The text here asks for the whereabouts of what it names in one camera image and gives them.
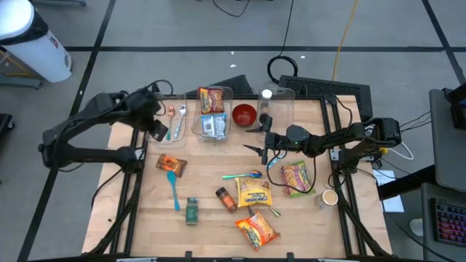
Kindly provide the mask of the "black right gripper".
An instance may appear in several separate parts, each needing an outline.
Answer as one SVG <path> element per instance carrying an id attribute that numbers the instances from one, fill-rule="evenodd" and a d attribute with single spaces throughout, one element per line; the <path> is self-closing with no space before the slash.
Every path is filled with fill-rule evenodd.
<path id="1" fill-rule="evenodd" d="M 246 130 L 246 132 L 264 132 L 264 148 L 245 145 L 246 148 L 249 148 L 252 151 L 255 151 L 258 155 L 261 155 L 261 163 L 266 164 L 268 162 L 268 150 L 283 150 L 286 145 L 286 137 L 284 135 L 279 135 L 275 132 L 270 132 L 270 125 L 263 125 L 256 127 L 254 129 Z"/>

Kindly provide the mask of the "blue plastic spoon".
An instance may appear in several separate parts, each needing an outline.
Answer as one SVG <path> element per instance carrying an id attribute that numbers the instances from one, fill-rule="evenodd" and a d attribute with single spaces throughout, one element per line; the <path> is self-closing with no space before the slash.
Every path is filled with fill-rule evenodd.
<path id="1" fill-rule="evenodd" d="M 169 170 L 167 172 L 167 179 L 170 182 L 172 193 L 173 193 L 174 208 L 175 208 L 176 211 L 179 211 L 180 210 L 180 204 L 179 204 L 178 196 L 177 196 L 177 192 L 176 192 L 176 179 L 177 179 L 177 176 L 176 176 L 175 172 L 172 171 L 172 170 Z"/>

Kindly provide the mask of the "white paper sheet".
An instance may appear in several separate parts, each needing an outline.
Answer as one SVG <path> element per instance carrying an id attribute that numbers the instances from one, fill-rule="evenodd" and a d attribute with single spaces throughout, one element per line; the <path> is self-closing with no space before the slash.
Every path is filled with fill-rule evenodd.
<path id="1" fill-rule="evenodd" d="M 378 187 L 379 198 L 382 198 L 382 193 L 380 191 L 380 187 L 386 183 L 393 182 L 396 180 L 394 172 L 392 170 L 377 170 L 373 169 L 373 175 L 376 178 L 376 184 Z M 402 199 L 400 196 L 394 196 L 389 199 L 385 199 L 382 201 L 382 207 L 384 211 L 387 213 L 404 213 L 404 207 L 402 203 Z"/>

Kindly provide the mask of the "green oregano spice jar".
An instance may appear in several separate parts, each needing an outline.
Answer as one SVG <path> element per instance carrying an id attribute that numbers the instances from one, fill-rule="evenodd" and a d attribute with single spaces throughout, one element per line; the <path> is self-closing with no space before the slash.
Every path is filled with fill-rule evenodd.
<path id="1" fill-rule="evenodd" d="M 186 225 L 195 226 L 198 222 L 198 198 L 189 197 L 186 203 Z"/>

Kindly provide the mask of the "red roast beef ramen packet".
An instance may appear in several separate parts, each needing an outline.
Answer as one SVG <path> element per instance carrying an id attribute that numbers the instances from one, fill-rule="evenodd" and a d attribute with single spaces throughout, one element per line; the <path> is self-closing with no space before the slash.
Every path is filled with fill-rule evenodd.
<path id="1" fill-rule="evenodd" d="M 220 88 L 200 87 L 198 96 L 202 114 L 213 114 L 224 112 L 223 102 L 224 90 Z"/>

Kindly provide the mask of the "grey desk top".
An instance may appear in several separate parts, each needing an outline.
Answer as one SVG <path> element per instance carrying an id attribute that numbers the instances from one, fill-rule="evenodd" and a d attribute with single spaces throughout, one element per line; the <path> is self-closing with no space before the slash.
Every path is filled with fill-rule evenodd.
<path id="1" fill-rule="evenodd" d="M 435 181 L 466 193 L 466 130 L 454 127 L 451 104 L 442 90 L 430 90 Z"/>

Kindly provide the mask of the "orange spice jar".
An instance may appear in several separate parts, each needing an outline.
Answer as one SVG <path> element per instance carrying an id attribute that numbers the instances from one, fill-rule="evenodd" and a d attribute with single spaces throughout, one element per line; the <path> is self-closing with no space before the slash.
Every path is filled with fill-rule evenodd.
<path id="1" fill-rule="evenodd" d="M 224 187 L 221 187 L 216 191 L 216 196 L 221 200 L 229 212 L 233 213 L 237 209 L 237 203 Z"/>

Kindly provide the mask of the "clear plastic packet bin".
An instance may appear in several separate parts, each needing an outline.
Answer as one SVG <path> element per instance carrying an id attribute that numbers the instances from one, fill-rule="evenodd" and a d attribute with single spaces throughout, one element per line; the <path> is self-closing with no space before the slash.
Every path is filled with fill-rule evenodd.
<path id="1" fill-rule="evenodd" d="M 194 109 L 194 116 L 192 120 L 191 132 L 198 137 L 198 139 L 202 142 L 226 142 L 230 126 L 231 126 L 231 117 L 232 117 L 232 98 L 233 98 L 233 91 L 228 87 L 211 87 L 211 88 L 220 88 L 224 90 L 223 93 L 223 102 L 224 102 L 224 112 L 226 114 L 226 138 L 222 140 L 216 140 L 213 138 L 206 138 L 202 137 L 202 124 L 201 124 L 201 116 L 202 115 L 212 115 L 212 114 L 202 114 L 201 107 L 200 107 L 200 99 L 198 96 L 198 89 L 196 90 L 196 104 Z"/>

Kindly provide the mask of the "red bowl black outside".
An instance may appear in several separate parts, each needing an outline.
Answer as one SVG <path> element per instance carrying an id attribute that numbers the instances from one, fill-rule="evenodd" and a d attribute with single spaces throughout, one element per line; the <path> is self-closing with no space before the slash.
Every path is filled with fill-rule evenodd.
<path id="1" fill-rule="evenodd" d="M 256 110 L 248 104 L 239 104 L 233 109 L 232 118 L 240 127 L 249 127 L 256 121 Z"/>

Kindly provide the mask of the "clear plastic jar bin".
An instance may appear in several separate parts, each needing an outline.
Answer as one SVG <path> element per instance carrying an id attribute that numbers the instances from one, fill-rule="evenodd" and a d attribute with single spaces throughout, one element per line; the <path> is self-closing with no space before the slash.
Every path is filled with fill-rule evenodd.
<path id="1" fill-rule="evenodd" d="M 284 135 L 286 129 L 293 124 L 293 113 L 294 113 L 294 98 L 295 92 L 291 89 L 284 87 L 263 87 L 258 92 L 257 102 L 257 117 L 256 126 L 260 127 L 259 117 L 262 114 L 260 112 L 261 92 L 264 89 L 272 91 L 273 95 L 269 104 L 269 115 L 272 117 L 271 132 L 276 132 Z"/>

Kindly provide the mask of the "white computer mouse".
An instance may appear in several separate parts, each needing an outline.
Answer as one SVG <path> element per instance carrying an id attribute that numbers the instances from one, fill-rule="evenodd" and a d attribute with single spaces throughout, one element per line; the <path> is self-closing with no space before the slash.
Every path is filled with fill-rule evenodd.
<path id="1" fill-rule="evenodd" d="M 410 221 L 409 223 L 409 228 L 413 234 L 415 234 L 418 237 L 423 237 L 424 236 L 424 230 L 423 230 L 423 219 L 422 218 L 415 218 Z"/>

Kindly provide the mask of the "copper spoon teal handle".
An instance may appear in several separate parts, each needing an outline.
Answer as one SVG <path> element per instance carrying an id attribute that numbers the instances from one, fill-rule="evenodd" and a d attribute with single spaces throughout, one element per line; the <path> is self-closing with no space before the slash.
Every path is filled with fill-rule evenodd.
<path id="1" fill-rule="evenodd" d="M 175 116 L 175 108 L 174 106 L 170 105 L 168 108 L 169 123 L 168 123 L 168 131 L 166 135 L 167 140 L 171 139 L 172 121 L 173 121 L 174 116 Z"/>

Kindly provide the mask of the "orange chicken ramen packet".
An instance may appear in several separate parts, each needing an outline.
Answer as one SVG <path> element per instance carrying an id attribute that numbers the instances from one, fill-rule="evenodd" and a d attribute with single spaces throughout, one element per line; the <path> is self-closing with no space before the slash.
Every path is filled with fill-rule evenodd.
<path id="1" fill-rule="evenodd" d="M 275 231 L 259 211 L 249 218 L 236 221 L 235 225 L 244 234 L 255 251 L 280 237 L 280 233 Z"/>

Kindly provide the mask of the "black desk device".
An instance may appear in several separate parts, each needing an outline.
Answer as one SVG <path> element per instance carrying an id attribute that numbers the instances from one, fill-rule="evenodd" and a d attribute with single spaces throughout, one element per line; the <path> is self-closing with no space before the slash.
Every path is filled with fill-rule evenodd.
<path id="1" fill-rule="evenodd" d="M 451 117 L 454 127 L 458 130 L 466 130 L 466 82 L 455 90 L 442 89 L 445 99 L 451 105 Z"/>

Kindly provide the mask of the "white trash can black bag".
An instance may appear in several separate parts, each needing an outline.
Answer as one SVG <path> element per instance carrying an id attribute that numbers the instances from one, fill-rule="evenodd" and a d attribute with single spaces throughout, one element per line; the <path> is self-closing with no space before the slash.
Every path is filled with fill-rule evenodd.
<path id="1" fill-rule="evenodd" d="M 29 0 L 0 0 L 0 46 L 51 83 L 71 76 L 70 54 Z"/>

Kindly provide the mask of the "backlit black keyboard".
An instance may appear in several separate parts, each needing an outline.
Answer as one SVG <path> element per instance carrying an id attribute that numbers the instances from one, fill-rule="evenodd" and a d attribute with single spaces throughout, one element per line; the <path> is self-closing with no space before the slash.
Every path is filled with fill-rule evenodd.
<path id="1" fill-rule="evenodd" d="M 466 247 L 466 207 L 437 198 L 430 200 L 430 207 L 434 240 Z"/>

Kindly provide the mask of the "brown orange noodle packet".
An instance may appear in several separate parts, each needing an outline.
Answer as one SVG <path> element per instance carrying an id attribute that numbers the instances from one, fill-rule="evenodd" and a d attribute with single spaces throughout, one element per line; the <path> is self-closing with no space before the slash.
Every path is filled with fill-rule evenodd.
<path id="1" fill-rule="evenodd" d="M 161 154 L 157 160 L 156 168 L 165 171 L 173 171 L 177 177 L 181 178 L 187 164 L 188 162 L 186 160 Z"/>

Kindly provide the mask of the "grey metal base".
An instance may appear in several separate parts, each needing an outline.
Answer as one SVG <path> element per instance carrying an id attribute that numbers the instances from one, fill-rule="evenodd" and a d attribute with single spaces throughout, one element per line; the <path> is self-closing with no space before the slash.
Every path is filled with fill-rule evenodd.
<path id="1" fill-rule="evenodd" d="M 86 7 L 86 0 L 30 0 L 41 4 L 78 4 L 81 7 Z"/>

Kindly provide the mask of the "yellow ramen packet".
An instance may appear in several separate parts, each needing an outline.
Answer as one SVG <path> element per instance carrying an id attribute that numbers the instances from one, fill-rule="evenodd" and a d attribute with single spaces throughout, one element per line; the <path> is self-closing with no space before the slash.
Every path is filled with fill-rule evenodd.
<path id="1" fill-rule="evenodd" d="M 272 191 L 267 180 L 262 178 L 235 178 L 238 207 L 273 204 Z"/>

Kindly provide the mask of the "iridescent metal spoon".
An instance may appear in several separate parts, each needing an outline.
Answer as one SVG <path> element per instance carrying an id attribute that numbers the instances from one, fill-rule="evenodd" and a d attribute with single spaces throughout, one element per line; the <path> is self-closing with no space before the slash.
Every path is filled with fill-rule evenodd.
<path id="1" fill-rule="evenodd" d="M 234 179 L 234 178 L 261 178 L 262 177 L 262 172 L 258 170 L 253 170 L 249 173 L 245 174 L 239 174 L 239 175 L 224 175 L 222 177 L 223 180 L 229 180 L 229 179 Z"/>

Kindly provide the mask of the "green ramen packet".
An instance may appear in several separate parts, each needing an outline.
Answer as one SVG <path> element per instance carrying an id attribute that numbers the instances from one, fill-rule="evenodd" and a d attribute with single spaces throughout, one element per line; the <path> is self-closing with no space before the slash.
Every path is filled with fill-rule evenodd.
<path id="1" fill-rule="evenodd" d="M 315 189 L 312 187 L 313 179 L 309 176 L 308 169 L 304 160 L 287 164 L 280 169 L 281 176 L 285 187 L 286 194 L 291 197 L 299 197 L 304 194 L 313 194 Z"/>

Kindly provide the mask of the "glass jar tan lid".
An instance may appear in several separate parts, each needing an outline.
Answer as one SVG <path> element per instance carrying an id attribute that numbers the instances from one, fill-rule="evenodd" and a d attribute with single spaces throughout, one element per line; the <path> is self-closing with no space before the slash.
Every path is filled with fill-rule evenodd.
<path id="1" fill-rule="evenodd" d="M 326 189 L 316 196 L 315 204 L 320 209 L 333 207 L 339 201 L 338 194 L 331 189 Z"/>

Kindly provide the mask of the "blue beef ramen packet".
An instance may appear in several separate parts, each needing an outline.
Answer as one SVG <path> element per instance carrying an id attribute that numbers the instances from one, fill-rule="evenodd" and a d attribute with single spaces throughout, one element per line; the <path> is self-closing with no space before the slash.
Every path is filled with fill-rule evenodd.
<path id="1" fill-rule="evenodd" d="M 202 115 L 202 137 L 222 140 L 226 138 L 226 114 Z"/>

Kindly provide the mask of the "dark grey desk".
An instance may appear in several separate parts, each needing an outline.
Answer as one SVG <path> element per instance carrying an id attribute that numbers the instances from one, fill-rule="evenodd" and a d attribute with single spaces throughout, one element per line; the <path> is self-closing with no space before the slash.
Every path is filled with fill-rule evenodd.
<path id="1" fill-rule="evenodd" d="M 430 214 L 430 200 L 432 198 L 444 199 L 455 202 L 459 206 L 466 207 L 466 193 L 461 193 L 448 188 L 424 183 L 421 187 L 422 215 L 423 215 L 423 244 L 424 259 L 427 261 L 454 261 L 466 262 L 466 247 L 448 245 L 436 242 L 433 238 L 433 221 Z"/>

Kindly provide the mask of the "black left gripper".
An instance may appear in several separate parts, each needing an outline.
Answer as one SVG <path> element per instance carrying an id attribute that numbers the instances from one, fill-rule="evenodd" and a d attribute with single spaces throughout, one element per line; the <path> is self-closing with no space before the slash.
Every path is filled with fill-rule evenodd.
<path id="1" fill-rule="evenodd" d="M 161 109 L 157 96 L 147 89 L 139 90 L 138 128 L 148 132 L 158 142 L 161 142 L 167 134 L 168 128 L 154 116 Z"/>

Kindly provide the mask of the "black floor object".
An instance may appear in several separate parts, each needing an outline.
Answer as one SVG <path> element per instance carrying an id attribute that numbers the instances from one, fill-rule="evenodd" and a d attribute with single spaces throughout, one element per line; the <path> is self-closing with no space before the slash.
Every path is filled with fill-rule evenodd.
<path id="1" fill-rule="evenodd" d="M 12 130 L 15 128 L 12 115 L 0 114 L 0 133 Z"/>

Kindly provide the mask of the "black metal table frame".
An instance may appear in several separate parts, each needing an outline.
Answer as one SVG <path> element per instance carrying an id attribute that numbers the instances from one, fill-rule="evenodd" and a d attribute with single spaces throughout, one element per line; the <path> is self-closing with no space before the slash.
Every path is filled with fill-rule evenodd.
<path id="1" fill-rule="evenodd" d="M 139 191 L 134 209 L 124 220 L 111 250 L 135 257 L 173 258 L 180 261 L 186 252 L 195 258 L 345 258 L 349 254 L 370 253 L 350 217 L 338 207 L 320 209 L 315 194 L 291 198 L 279 188 L 272 189 L 272 207 L 260 212 L 280 233 L 280 237 L 255 251 L 235 222 L 248 216 L 244 207 L 231 213 L 216 196 L 224 187 L 235 194 L 232 180 L 224 175 L 261 169 L 261 160 L 245 145 L 257 146 L 253 133 L 232 126 L 226 142 L 202 142 L 186 132 L 182 148 L 157 148 L 147 144 L 145 167 L 138 175 L 121 175 L 115 164 L 105 164 L 100 174 L 100 193 L 96 196 L 83 244 L 89 252 L 104 237 L 134 189 Z M 156 168 L 161 154 L 188 162 L 176 179 L 180 210 L 174 208 L 167 172 Z M 198 198 L 198 222 L 186 225 L 186 203 Z"/>

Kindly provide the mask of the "clear plastic utensil bin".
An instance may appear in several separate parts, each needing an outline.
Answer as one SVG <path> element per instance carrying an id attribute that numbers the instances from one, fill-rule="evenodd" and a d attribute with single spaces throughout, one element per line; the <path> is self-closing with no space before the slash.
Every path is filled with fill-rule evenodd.
<path id="1" fill-rule="evenodd" d="M 155 119 L 160 120 L 167 128 L 169 123 L 168 117 L 168 108 L 170 105 L 174 106 L 175 108 L 175 116 L 173 117 L 172 121 L 172 130 L 171 130 L 171 139 L 167 140 L 166 135 L 161 142 L 156 141 L 153 139 L 152 136 L 147 135 L 146 140 L 150 143 L 153 143 L 157 148 L 163 149 L 173 149 L 173 148 L 182 148 L 186 145 L 186 128 L 187 128 L 187 116 L 188 116 L 188 103 L 185 95 L 163 95 L 157 93 L 158 98 L 161 99 L 159 104 L 161 105 L 161 110 L 156 113 L 154 116 Z M 186 115 L 183 118 L 181 129 L 178 135 L 178 138 L 174 139 L 176 125 L 180 118 L 179 109 L 182 104 L 186 105 Z"/>

